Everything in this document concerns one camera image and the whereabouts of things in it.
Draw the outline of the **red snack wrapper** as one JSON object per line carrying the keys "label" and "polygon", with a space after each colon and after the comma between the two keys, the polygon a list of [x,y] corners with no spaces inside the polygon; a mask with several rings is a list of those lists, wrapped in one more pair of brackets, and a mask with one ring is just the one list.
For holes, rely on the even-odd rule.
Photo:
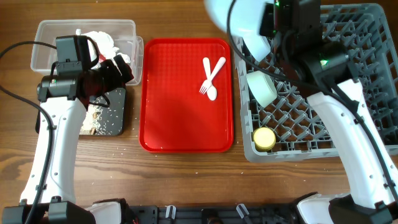
{"label": "red snack wrapper", "polygon": [[106,57],[103,56],[102,54],[99,56],[99,62],[103,62],[106,60]]}

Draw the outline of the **blue bowl with food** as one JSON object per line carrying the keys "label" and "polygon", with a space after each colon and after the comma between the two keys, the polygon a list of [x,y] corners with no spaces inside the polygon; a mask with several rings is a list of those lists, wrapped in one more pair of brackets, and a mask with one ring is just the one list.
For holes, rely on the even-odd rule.
{"label": "blue bowl with food", "polygon": [[271,47],[266,37],[246,34],[243,36],[243,41],[251,55],[258,62],[264,60],[271,52]]}

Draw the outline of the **white tissue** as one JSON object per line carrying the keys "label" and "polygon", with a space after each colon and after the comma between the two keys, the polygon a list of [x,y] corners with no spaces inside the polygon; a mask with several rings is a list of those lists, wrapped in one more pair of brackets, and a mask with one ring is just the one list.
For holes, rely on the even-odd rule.
{"label": "white tissue", "polygon": [[[122,56],[123,60],[126,63],[131,63],[131,58],[127,54],[123,54],[120,51],[119,47],[116,47],[114,44],[113,38],[102,31],[91,31],[87,33],[82,33],[81,29],[77,29],[75,32],[76,35],[85,35],[87,37],[90,37],[92,40],[94,40],[97,44],[97,47],[99,49],[99,55],[103,55],[106,57],[106,59],[110,59],[115,65],[116,61],[114,60],[115,56],[120,55]],[[93,68],[99,68],[100,63],[98,62]]]}

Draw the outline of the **light blue plate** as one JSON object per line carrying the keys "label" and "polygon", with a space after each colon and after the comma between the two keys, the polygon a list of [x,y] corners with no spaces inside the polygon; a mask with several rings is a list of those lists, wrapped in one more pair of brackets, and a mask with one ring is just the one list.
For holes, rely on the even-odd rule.
{"label": "light blue plate", "polygon": [[[206,11],[212,22],[223,32],[227,31],[229,7],[232,0],[204,0]],[[232,35],[259,35],[262,17],[268,0],[237,0],[230,16]]]}

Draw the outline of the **light green bowl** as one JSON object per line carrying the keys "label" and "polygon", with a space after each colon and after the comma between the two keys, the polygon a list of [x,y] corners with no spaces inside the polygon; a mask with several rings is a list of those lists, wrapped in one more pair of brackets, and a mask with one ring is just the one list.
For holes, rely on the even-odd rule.
{"label": "light green bowl", "polygon": [[269,75],[255,71],[248,73],[246,79],[252,95],[262,107],[267,107],[277,98],[277,90]]}

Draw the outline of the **white plastic fork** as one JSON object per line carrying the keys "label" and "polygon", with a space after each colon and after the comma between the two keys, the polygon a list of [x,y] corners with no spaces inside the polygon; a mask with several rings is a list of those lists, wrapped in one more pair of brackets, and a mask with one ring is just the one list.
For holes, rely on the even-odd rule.
{"label": "white plastic fork", "polygon": [[206,80],[202,83],[200,87],[200,93],[205,94],[210,87],[212,86],[212,81],[217,73],[221,70],[223,65],[225,64],[226,59],[224,57],[220,57],[214,69],[211,71],[210,68],[210,59],[208,57],[203,58],[203,68],[205,69]]}

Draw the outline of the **yellow plastic cup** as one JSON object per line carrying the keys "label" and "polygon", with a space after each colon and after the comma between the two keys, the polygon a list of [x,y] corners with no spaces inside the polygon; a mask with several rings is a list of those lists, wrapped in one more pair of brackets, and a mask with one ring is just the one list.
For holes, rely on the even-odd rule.
{"label": "yellow plastic cup", "polygon": [[270,128],[258,128],[253,132],[253,141],[257,151],[270,151],[276,144],[276,135]]}

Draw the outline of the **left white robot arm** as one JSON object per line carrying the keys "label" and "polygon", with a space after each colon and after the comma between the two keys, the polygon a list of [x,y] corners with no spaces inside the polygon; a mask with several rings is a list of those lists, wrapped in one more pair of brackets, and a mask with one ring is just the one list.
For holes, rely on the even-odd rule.
{"label": "left white robot arm", "polygon": [[121,56],[100,60],[96,42],[85,35],[57,37],[57,60],[37,87],[39,136],[34,163],[19,204],[3,210],[3,223],[138,223],[123,198],[88,208],[75,201],[74,172],[80,129],[95,98],[132,80]]}

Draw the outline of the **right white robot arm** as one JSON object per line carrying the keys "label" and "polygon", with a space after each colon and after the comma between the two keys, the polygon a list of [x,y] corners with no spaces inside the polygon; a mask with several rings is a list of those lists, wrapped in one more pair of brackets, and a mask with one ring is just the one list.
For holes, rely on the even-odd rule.
{"label": "right white robot arm", "polygon": [[350,192],[313,194],[297,203],[305,223],[397,220],[397,167],[371,119],[358,69],[338,41],[322,37],[319,1],[271,1],[260,33],[274,40],[279,80],[301,86],[344,165]]}

